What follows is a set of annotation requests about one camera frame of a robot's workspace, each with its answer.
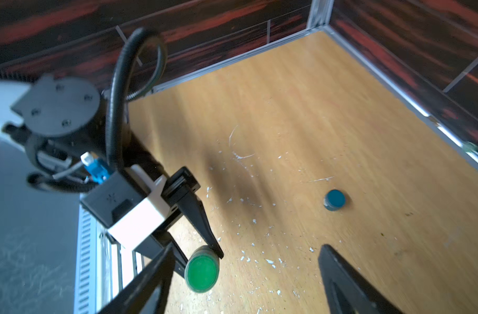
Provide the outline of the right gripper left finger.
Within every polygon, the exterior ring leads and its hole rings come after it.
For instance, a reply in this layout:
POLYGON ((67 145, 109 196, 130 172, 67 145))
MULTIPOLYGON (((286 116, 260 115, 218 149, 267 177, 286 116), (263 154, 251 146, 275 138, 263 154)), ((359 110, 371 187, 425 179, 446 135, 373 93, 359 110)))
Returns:
POLYGON ((168 247, 152 260, 100 313, 164 313, 175 258, 168 247))

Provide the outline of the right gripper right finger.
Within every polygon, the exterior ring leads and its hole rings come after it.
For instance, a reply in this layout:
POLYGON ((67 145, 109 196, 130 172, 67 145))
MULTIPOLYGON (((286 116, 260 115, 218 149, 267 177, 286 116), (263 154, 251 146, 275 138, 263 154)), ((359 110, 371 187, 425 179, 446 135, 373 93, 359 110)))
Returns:
POLYGON ((318 263, 331 313, 401 313, 332 246, 321 247, 318 263))

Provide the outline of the blue paint jar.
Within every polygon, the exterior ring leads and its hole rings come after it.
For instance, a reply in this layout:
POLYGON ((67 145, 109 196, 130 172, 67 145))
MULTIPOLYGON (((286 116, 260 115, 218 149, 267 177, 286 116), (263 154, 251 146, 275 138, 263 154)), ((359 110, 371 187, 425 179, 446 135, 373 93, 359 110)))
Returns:
POLYGON ((346 196, 337 189, 329 191, 324 198, 324 207, 328 211, 338 211, 346 205, 346 196))

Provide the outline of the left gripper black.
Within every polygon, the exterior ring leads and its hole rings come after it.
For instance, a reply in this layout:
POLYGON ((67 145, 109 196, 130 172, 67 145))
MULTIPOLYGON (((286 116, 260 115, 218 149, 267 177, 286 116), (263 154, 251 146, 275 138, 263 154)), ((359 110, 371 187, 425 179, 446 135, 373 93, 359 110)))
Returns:
POLYGON ((176 203, 174 195, 182 186, 187 185, 193 190, 199 185, 187 167, 180 168, 171 177, 156 173, 154 179, 140 166, 134 166, 132 170, 149 188, 147 197, 134 208, 133 251, 141 255, 158 255, 162 248, 169 247, 175 258, 174 271, 184 278, 187 256, 169 232, 160 231, 169 229, 181 212, 218 258, 223 259, 224 252, 197 195, 188 192, 176 203))

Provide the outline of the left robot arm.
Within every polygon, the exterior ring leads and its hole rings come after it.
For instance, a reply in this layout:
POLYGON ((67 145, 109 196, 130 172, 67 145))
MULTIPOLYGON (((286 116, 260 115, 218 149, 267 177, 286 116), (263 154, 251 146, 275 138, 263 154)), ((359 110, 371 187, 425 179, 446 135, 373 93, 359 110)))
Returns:
POLYGON ((81 205, 113 243, 156 259, 174 244, 169 228, 186 217, 215 259, 222 259, 186 167, 169 175, 110 102, 87 80, 0 73, 0 137, 26 153, 30 187, 82 195, 81 205))

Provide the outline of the green paint jar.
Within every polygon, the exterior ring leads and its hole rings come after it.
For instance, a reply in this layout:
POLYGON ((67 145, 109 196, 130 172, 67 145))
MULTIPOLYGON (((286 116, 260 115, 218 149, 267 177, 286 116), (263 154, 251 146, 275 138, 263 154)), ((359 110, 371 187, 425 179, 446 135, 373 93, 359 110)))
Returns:
POLYGON ((207 245, 199 247, 185 267, 184 279, 195 293, 206 293, 215 286, 219 278, 220 259, 207 245))

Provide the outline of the front aluminium rail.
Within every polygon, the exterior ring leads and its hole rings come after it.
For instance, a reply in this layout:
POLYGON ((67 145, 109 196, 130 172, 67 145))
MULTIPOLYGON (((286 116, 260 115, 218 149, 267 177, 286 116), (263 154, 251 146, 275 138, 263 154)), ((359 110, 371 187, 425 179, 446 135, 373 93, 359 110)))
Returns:
POLYGON ((105 228, 79 208, 74 313, 99 313, 144 268, 141 254, 111 243, 105 228))

